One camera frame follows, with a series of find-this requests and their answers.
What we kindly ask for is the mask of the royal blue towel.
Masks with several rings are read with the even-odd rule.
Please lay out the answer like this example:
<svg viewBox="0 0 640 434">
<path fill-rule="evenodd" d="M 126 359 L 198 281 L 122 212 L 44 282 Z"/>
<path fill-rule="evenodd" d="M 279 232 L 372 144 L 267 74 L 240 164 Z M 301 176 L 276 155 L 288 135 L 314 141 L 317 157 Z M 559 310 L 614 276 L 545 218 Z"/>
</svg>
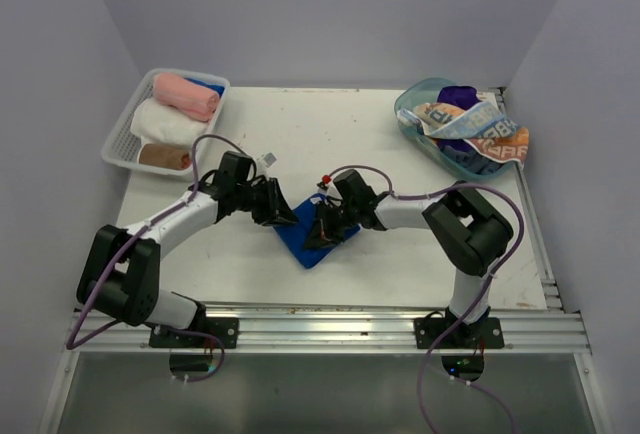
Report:
<svg viewBox="0 0 640 434">
<path fill-rule="evenodd" d="M 329 200 L 330 198 L 327 195 L 314 194 L 293 210 L 298 218 L 297 224 L 274 227 L 280 240 L 305 269 L 311 269 L 319 264 L 335 248 L 335 246 L 309 248 L 305 246 L 316 221 L 316 205 Z"/>
</svg>

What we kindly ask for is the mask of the orange blue printed towel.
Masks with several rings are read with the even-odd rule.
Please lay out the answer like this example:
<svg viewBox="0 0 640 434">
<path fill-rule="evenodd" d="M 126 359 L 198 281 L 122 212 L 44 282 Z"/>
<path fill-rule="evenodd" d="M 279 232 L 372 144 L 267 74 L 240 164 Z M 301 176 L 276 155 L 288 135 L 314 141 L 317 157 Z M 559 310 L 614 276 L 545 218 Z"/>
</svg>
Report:
<svg viewBox="0 0 640 434">
<path fill-rule="evenodd" d="M 417 140 L 441 152 L 462 143 L 500 164 L 523 164 L 529 149 L 529 131 L 506 117 L 490 102 L 462 109 L 444 103 L 423 103 L 396 111 L 401 127 Z"/>
</svg>

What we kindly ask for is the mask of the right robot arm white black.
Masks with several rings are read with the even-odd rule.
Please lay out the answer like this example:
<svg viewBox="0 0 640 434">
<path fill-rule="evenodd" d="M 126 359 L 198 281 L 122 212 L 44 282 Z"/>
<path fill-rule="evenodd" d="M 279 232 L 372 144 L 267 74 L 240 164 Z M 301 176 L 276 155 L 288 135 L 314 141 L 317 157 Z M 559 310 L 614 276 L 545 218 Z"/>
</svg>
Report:
<svg viewBox="0 0 640 434">
<path fill-rule="evenodd" d="M 479 192 L 479 186 L 460 182 L 431 194 L 399 196 L 376 193 L 356 169 L 330 179 L 337 197 L 318 201 L 310 232 L 302 248 L 333 248 L 353 228 L 374 231 L 419 229 L 430 231 L 455 267 L 451 316 L 445 333 L 451 343 L 468 346 L 481 334 L 488 316 L 491 279 L 514 236 L 509 221 Z"/>
</svg>

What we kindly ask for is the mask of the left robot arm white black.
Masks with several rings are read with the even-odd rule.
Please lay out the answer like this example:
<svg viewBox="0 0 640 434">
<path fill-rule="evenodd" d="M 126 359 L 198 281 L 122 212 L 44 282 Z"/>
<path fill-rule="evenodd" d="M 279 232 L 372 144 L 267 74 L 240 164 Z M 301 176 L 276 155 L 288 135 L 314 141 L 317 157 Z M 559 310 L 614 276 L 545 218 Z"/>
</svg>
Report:
<svg viewBox="0 0 640 434">
<path fill-rule="evenodd" d="M 208 333 L 202 304 L 160 288 L 161 261 L 236 212 L 249 213 L 260 226 L 296 224 L 278 180 L 256 169 L 251 157 L 228 151 L 164 211 L 126 228 L 100 228 L 76 291 L 83 309 L 130 326 L 168 326 L 185 346 L 201 344 Z"/>
</svg>

